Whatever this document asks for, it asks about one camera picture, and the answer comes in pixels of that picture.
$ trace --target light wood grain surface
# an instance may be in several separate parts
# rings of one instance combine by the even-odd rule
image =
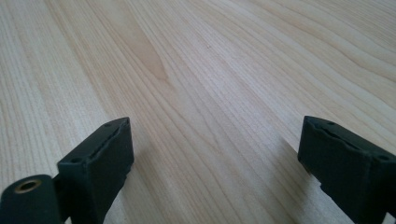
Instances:
[[[351,223],[297,162],[304,115],[396,153],[394,0],[4,0],[0,189],[130,117],[105,223]]]

